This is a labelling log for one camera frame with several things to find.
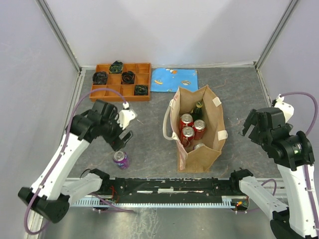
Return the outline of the purple fanta can front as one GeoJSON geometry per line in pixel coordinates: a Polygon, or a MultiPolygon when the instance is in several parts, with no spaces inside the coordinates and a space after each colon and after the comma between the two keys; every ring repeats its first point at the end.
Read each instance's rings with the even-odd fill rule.
{"type": "Polygon", "coordinates": [[[124,151],[116,151],[113,154],[113,161],[120,169],[127,169],[130,165],[128,155],[124,151]]]}

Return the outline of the purple fanta can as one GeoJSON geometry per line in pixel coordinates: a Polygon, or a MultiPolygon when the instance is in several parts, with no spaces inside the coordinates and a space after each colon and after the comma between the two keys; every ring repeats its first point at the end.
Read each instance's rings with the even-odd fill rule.
{"type": "Polygon", "coordinates": [[[127,169],[130,165],[128,155],[124,151],[116,151],[113,154],[113,161],[120,169],[127,169]]]}
{"type": "Polygon", "coordinates": [[[196,149],[198,149],[198,148],[200,148],[202,146],[205,146],[205,144],[204,143],[197,143],[197,144],[194,145],[193,150],[196,150],[196,149]]]}

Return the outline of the red coke can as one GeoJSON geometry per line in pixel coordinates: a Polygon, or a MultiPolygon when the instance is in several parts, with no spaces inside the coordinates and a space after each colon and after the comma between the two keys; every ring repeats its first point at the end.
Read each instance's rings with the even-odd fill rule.
{"type": "Polygon", "coordinates": [[[194,129],[190,126],[186,126],[181,130],[180,133],[180,142],[184,147],[189,147],[191,141],[194,139],[194,129]]]}
{"type": "Polygon", "coordinates": [[[203,138],[206,130],[206,124],[203,120],[197,119],[193,124],[194,140],[200,140],[203,138]]]}
{"type": "Polygon", "coordinates": [[[185,127],[193,126],[193,118],[191,114],[183,114],[179,120],[179,130],[182,131],[185,127]]]}

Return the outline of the brown canvas tote bag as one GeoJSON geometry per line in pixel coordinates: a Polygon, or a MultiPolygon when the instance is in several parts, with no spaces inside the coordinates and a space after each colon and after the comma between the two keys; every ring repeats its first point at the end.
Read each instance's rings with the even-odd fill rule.
{"type": "Polygon", "coordinates": [[[162,133],[165,139],[172,140],[177,146],[177,171],[180,173],[204,173],[221,155],[228,137],[225,129],[222,102],[206,85],[195,92],[179,88],[169,102],[164,115],[162,133]],[[205,134],[200,140],[192,140],[189,147],[180,142],[179,120],[183,114],[190,113],[198,101],[203,102],[203,121],[205,134]],[[196,150],[197,143],[204,143],[196,150]]]}

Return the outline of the green glass bottle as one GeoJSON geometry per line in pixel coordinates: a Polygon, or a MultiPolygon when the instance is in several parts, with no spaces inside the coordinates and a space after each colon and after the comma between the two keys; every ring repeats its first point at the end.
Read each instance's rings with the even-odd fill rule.
{"type": "Polygon", "coordinates": [[[193,121],[196,120],[200,120],[203,118],[203,102],[202,101],[198,101],[196,103],[196,106],[193,108],[192,112],[191,112],[191,116],[193,121]]]}

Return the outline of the red coke can front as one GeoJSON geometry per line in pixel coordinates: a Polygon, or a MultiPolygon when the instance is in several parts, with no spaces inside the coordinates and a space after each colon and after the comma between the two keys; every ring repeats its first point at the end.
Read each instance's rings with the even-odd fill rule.
{"type": "Polygon", "coordinates": [[[186,126],[181,130],[180,133],[180,142],[184,147],[189,147],[191,141],[194,139],[194,129],[190,126],[186,126]]]}

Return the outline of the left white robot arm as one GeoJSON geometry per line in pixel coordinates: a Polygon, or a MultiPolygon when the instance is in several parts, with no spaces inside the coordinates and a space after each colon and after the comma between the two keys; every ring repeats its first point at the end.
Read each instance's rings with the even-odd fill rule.
{"type": "Polygon", "coordinates": [[[128,103],[123,103],[123,109],[119,111],[115,105],[97,100],[90,110],[72,118],[46,169],[30,187],[22,187],[18,197],[28,210],[57,223],[69,207],[84,196],[94,192],[106,194],[110,190],[110,176],[99,169],[91,170],[68,186],[64,182],[78,158],[96,138],[101,136],[114,151],[124,148],[133,133],[120,135],[136,117],[128,103]]]}

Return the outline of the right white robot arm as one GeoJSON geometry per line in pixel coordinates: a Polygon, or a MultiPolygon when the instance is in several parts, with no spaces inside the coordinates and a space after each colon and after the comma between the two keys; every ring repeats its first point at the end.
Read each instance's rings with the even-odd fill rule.
{"type": "Polygon", "coordinates": [[[319,237],[319,204],[314,184],[314,154],[303,131],[291,135],[292,125],[286,112],[270,107],[252,109],[242,135],[252,128],[249,138],[267,153],[282,176],[288,203],[269,193],[247,169],[231,173],[229,190],[248,196],[268,217],[278,239],[317,239],[319,237]]]}

